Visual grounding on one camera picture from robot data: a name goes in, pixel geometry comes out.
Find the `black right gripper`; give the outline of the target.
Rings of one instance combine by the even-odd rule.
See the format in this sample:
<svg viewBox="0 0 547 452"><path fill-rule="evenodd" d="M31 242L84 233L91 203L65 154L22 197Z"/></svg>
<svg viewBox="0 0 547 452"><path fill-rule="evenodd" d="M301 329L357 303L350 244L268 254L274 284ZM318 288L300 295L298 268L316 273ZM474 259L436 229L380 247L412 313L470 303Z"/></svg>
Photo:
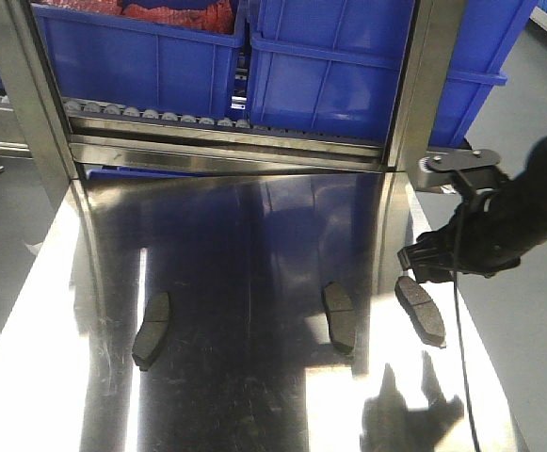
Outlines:
<svg viewBox="0 0 547 452"><path fill-rule="evenodd" d="M462 198L474 198L501 187L397 253L402 269L411 270L418 283L452 282L454 269L494 275L518 266L524 254L547 241L547 137L513 180L500 161L497 152L482 149L427 153L418 162L421 191L451 186Z"/></svg>

